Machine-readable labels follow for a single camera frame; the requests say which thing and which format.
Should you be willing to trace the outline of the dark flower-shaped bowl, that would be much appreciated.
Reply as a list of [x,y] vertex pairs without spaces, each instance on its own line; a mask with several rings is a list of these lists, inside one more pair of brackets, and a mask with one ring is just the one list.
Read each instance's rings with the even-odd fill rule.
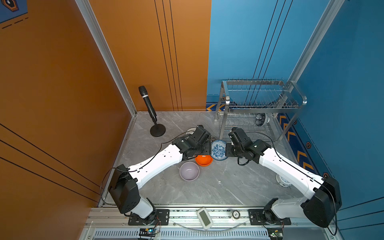
[[256,115],[255,124],[258,127],[266,126],[270,121],[270,118],[265,113],[258,113]]

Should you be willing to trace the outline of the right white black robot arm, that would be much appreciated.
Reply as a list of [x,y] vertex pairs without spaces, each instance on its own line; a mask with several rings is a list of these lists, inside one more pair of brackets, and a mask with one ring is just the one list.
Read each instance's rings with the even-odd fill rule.
[[323,178],[301,168],[265,141],[251,140],[241,128],[232,128],[229,137],[231,143],[226,151],[230,157],[245,158],[272,170],[303,194],[301,198],[270,200],[263,210],[267,223],[273,225],[286,218],[306,218],[318,227],[327,228],[337,219],[342,197],[336,179]]

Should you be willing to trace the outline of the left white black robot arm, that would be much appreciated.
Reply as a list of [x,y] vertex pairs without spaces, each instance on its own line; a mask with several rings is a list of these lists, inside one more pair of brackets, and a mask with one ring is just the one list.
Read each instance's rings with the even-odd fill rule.
[[114,168],[107,187],[115,205],[121,214],[128,212],[138,217],[145,225],[153,223],[158,217],[154,204],[140,195],[140,189],[153,177],[167,168],[198,155],[211,153],[211,133],[202,125],[193,132],[185,132],[166,142],[164,149],[149,159],[125,167],[121,164]]

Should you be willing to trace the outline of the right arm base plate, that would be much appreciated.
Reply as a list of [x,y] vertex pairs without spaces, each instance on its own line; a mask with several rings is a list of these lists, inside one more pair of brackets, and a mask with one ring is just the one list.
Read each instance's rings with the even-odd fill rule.
[[290,226],[292,224],[290,218],[279,219],[271,211],[262,209],[249,209],[249,220],[252,226]]

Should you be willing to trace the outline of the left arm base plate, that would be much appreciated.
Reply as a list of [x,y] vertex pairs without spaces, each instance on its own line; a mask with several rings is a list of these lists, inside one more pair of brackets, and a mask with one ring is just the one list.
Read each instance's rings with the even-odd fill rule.
[[131,214],[129,217],[128,225],[129,226],[154,226],[156,224],[161,224],[162,226],[167,226],[169,224],[169,218],[170,218],[169,209],[154,210],[144,219],[137,214]]

